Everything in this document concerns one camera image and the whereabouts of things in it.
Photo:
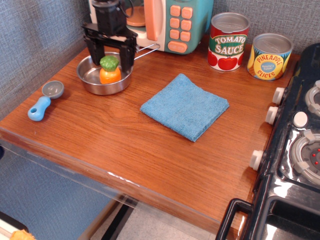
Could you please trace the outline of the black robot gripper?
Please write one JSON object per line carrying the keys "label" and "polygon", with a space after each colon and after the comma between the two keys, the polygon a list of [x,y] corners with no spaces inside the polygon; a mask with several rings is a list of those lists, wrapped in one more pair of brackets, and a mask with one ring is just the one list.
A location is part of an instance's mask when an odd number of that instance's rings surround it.
{"label": "black robot gripper", "polygon": [[132,70],[137,51],[137,34],[127,28],[129,15],[124,0],[92,0],[96,22],[84,23],[84,40],[95,65],[105,56],[104,46],[119,47],[120,64],[124,73]]}

